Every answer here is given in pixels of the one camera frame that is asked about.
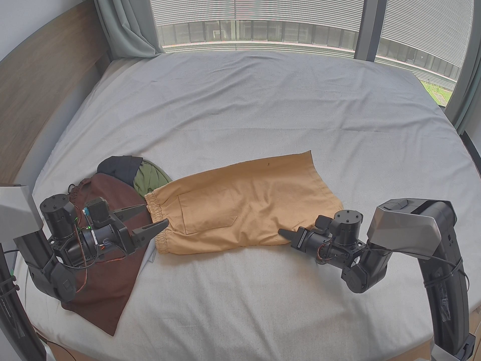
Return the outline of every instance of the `clothing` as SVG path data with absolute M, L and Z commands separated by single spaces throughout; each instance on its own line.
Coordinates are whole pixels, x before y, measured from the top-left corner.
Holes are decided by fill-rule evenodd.
M 157 165 L 144 159 L 134 179 L 134 189 L 140 196 L 172 182 L 172 179 Z
M 194 254 L 285 244 L 279 229 L 310 228 L 341 201 L 316 172 L 311 152 L 251 160 L 184 177 L 145 196 L 159 253 Z
M 101 196 L 111 210 L 129 206 L 145 204 L 139 194 L 122 181 L 105 174 L 95 174 L 84 179 L 70 192 L 69 200 L 80 209 L 85 203 Z M 147 211 L 143 211 L 124 222 L 131 232 L 133 229 L 150 224 L 151 218 Z M 87 225 L 85 217 L 80 216 L 79 225 Z M 120 315 L 129 300 L 135 279 L 147 247 L 136 250 L 125 259 L 97 263 L 87 269 L 87 283 L 75 298 L 62 307 L 71 310 L 93 323 L 110 335 L 114 335 Z M 113 250 L 100 257 L 99 261 L 106 261 L 123 257 L 120 250 Z M 84 282 L 85 270 L 75 273 L 77 290 Z
M 116 177 L 131 187 L 134 187 L 134 179 L 137 175 L 143 158 L 132 155 L 111 156 L 97 166 L 97 173 L 103 173 Z

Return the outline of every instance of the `grass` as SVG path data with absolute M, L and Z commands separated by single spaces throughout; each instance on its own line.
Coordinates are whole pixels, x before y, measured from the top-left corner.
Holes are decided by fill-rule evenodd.
M 443 107 L 448 103 L 449 99 L 451 98 L 451 95 L 453 94 L 452 91 L 448 91 L 447 89 L 444 89 L 443 87 L 440 87 L 436 84 L 428 83 L 425 81 L 421 81 L 421 83 L 423 84 L 426 91 L 429 92 L 429 94 L 434 99 L 434 101 L 437 104 L 442 105 Z

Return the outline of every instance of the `tan shorts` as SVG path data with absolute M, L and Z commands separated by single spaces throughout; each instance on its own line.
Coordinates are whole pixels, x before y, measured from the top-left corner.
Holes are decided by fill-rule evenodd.
M 279 229 L 312 227 L 341 201 L 316 172 L 311 152 L 251 160 L 183 177 L 145 196 L 159 253 L 194 254 L 285 244 Z

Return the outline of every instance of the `gray curtain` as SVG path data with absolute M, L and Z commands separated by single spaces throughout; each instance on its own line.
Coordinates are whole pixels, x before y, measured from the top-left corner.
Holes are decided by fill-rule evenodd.
M 94 0 L 112 56 L 155 57 L 157 41 L 150 0 Z
M 481 0 L 474 0 L 473 26 L 461 74 L 453 95 L 444 111 L 458 134 L 466 129 L 466 124 L 474 108 L 481 100 Z

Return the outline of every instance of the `white bed sheet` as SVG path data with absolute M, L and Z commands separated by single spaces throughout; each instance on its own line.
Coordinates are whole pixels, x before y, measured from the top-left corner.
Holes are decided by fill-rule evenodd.
M 94 88 L 41 172 L 34 198 L 67 190 L 111 156 L 143 156 L 173 179 L 312 150 L 317 171 L 366 231 L 390 199 L 447 199 L 469 305 L 481 303 L 481 180 L 441 109 L 410 72 L 317 55 L 189 52 L 124 61 Z M 340 270 L 285 246 L 157 255 L 114 337 L 16 275 L 33 325 L 99 360 L 386 359 L 432 336 L 417 260 L 394 254 L 356 295 Z

